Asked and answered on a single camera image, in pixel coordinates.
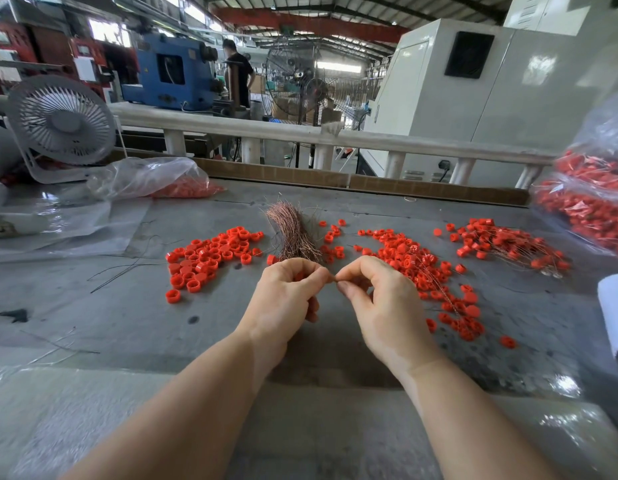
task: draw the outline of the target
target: person's left hand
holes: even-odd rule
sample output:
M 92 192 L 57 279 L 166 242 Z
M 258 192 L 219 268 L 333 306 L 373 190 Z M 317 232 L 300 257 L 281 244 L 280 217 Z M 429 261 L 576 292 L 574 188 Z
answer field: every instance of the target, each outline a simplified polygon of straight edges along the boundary
M 294 281 L 301 276 L 304 279 Z M 304 320 L 318 321 L 320 305 L 315 295 L 332 281 L 333 275 L 327 268 L 302 258 L 267 267 L 236 332 L 247 333 L 256 352 L 266 351 L 270 357 L 267 362 L 275 367 Z

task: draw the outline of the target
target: man in black shirt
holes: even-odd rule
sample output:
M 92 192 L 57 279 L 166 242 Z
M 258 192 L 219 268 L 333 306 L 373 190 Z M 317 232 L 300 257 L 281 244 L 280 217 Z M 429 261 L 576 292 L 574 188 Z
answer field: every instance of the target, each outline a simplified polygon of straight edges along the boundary
M 224 55 L 226 56 L 227 61 L 238 63 L 236 65 L 238 68 L 240 104 L 245 107 L 249 107 L 249 89 L 255 80 L 255 71 L 253 70 L 253 67 L 251 67 L 251 64 L 249 64 L 247 57 L 238 52 L 233 40 L 224 39 L 222 41 L 222 48 L 224 49 Z M 225 84 L 227 84 L 228 87 L 229 81 L 226 76 Z

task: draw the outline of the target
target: white paper roll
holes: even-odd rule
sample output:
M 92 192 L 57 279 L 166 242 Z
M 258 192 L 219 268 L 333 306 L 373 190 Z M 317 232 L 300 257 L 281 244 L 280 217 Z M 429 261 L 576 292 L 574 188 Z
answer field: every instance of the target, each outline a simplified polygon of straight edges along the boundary
M 598 300 L 605 318 L 611 351 L 618 355 L 618 274 L 612 274 L 598 283 Z

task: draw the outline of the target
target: black stain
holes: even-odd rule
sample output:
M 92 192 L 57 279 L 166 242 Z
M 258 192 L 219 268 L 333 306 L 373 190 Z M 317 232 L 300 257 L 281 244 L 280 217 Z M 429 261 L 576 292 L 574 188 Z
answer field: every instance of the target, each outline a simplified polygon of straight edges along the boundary
M 28 322 L 28 313 L 24 308 L 18 308 L 17 310 L 11 310 L 9 312 L 0 312 L 0 317 L 11 317 L 13 321 L 11 323 L 26 323 Z

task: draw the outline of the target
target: black shirt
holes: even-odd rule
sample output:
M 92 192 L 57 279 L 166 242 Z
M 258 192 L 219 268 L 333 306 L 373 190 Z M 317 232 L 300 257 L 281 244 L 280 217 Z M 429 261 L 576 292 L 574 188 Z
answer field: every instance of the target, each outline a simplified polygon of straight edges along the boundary
M 240 91 L 240 104 L 245 107 L 249 107 L 249 88 L 247 87 L 247 81 L 249 75 L 253 74 L 254 70 L 249 64 L 247 57 L 236 52 L 227 59 L 229 62 L 240 62 L 238 66 L 238 87 Z

